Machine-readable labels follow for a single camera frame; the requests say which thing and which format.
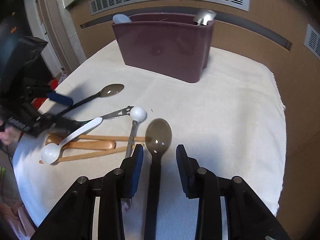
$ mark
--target red object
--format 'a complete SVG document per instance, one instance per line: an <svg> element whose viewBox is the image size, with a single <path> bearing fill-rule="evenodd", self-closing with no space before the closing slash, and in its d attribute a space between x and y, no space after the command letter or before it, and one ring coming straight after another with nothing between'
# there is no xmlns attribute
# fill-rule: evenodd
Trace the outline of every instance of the red object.
<svg viewBox="0 0 320 240"><path fill-rule="evenodd" d="M213 25L194 25L191 14L141 13L112 24L124 63L188 83L206 67Z"/></svg>
<svg viewBox="0 0 320 240"><path fill-rule="evenodd" d="M55 90L58 86L58 80L56 80L55 78L53 80L51 80L49 82L49 85L51 87L52 90ZM47 98L36 98L32 101L32 105L33 107L38 110L40 108L40 106L44 103L44 101L46 101Z"/></svg>

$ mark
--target table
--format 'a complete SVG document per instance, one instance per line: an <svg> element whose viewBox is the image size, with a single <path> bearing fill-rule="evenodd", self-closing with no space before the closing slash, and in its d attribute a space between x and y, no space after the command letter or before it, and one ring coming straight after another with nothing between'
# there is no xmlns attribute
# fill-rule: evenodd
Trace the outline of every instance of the table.
<svg viewBox="0 0 320 240"><path fill-rule="evenodd" d="M200 81L190 84L124 65L113 41L79 66L58 86L57 92L77 102L112 83L122 83L125 88L66 116L84 121L131 105L142 106L148 115L139 125L137 136L144 136L155 118L164 118L171 125L172 143L162 158L157 239L187 240L195 234L198 200L188 200L182 191L175 160L178 144L183 144L189 157L196 158L200 166L217 176L243 177L276 214L284 175L286 130L284 106L268 68L211 48ZM62 109L47 100L40 111L57 113ZM120 117L103 121L89 134L128 136L131 126L130 117ZM39 164L46 137L46 133L38 138L24 135L13 157L21 198L37 226L79 176L104 176L119 167L125 155L122 152L55 165ZM69 149L63 155L85 152L90 151ZM150 163L151 155L145 149L138 191L131 210L123 215L126 239L143 238ZM96 219L93 230L95 239Z"/></svg>

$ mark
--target hand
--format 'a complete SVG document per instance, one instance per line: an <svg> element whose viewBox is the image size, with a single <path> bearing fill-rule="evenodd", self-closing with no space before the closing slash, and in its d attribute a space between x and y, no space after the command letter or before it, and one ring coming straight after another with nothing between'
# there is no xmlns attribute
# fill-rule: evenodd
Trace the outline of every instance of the hand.
<svg viewBox="0 0 320 240"><path fill-rule="evenodd" d="M3 124L3 120L0 119L0 126ZM9 145L12 142L17 142L20 138L21 131L17 128L6 125L4 132L0 132L0 140L4 145Z"/></svg>

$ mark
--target chopstick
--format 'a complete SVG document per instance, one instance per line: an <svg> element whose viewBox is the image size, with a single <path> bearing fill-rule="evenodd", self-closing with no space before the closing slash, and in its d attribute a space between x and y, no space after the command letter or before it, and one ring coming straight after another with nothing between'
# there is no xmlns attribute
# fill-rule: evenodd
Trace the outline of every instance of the chopstick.
<svg viewBox="0 0 320 240"><path fill-rule="evenodd" d="M112 141L128 141L129 137L126 136L102 136L102 135L85 135L81 134L77 137L78 139L87 139L87 140L112 140ZM144 137L136 136L134 137L135 142L144 142Z"/></svg>
<svg viewBox="0 0 320 240"><path fill-rule="evenodd" d="M67 156L67 157L60 157L54 163L68 162L68 161L74 161L74 160L80 160L80 159L88 159L88 158L104 156L104 155L108 155L108 154L112 154L112 153L124 152L126 150L127 150L127 147L122 146L119 148L105 150L105 151L98 151L98 152L85 153L85 154L79 154L79 155L73 155L73 156Z"/></svg>

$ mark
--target orange logo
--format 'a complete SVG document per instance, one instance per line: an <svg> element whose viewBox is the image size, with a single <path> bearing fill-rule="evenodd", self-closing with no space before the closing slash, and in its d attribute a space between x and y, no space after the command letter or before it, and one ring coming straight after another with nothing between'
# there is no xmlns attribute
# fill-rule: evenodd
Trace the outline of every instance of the orange logo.
<svg viewBox="0 0 320 240"><path fill-rule="evenodd" d="M10 33L14 33L16 30L17 30L17 27L15 26L10 30Z"/></svg>

